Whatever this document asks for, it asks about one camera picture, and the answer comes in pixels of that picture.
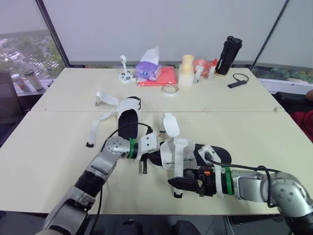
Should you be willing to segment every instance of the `green ring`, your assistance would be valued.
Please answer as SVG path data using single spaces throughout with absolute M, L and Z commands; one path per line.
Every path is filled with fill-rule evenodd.
M 232 185 L 231 185 L 231 175 L 230 175 L 230 168 L 225 167 L 225 173 L 226 173 L 226 184 L 227 184 L 227 194 L 228 195 L 234 195 Z
M 130 144 L 131 144 L 131 149 L 129 151 L 129 155 L 128 155 L 127 158 L 132 158 L 133 154 L 134 154 L 134 146 L 135 146 L 135 143 L 136 143 L 136 139 L 129 138 L 129 140 L 130 140 Z

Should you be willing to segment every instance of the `dark pants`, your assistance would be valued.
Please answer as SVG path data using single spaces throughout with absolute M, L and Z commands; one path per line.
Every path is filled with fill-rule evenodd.
M 178 220 L 172 227 L 155 224 L 149 229 L 149 235 L 201 235 L 199 230 L 189 221 Z M 142 227 L 136 221 L 125 222 L 116 235 L 143 235 Z

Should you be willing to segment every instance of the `white roller blind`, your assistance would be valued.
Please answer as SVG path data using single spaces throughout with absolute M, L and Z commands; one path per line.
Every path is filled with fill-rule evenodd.
M 237 61 L 254 61 L 284 0 L 44 0 L 72 64 L 138 61 L 159 45 L 161 61 L 219 58 L 232 35 Z
M 0 38 L 40 31 L 47 31 L 47 27 L 35 0 L 1 1 Z
M 258 64 L 313 68 L 313 1 L 291 0 Z

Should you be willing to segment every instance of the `black water bottle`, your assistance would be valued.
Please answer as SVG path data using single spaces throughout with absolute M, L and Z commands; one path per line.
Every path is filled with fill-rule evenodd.
M 243 46 L 242 42 L 243 41 L 239 38 L 234 38 L 233 36 L 227 37 L 227 40 L 224 42 L 224 48 L 220 60 L 216 65 L 215 74 L 226 76 L 239 49 Z

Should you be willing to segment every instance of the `purple tissue box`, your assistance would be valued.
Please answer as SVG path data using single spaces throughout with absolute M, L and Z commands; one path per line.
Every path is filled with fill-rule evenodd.
M 161 64 L 155 65 L 147 61 L 141 61 L 136 65 L 135 75 L 138 78 L 156 81 L 161 74 Z

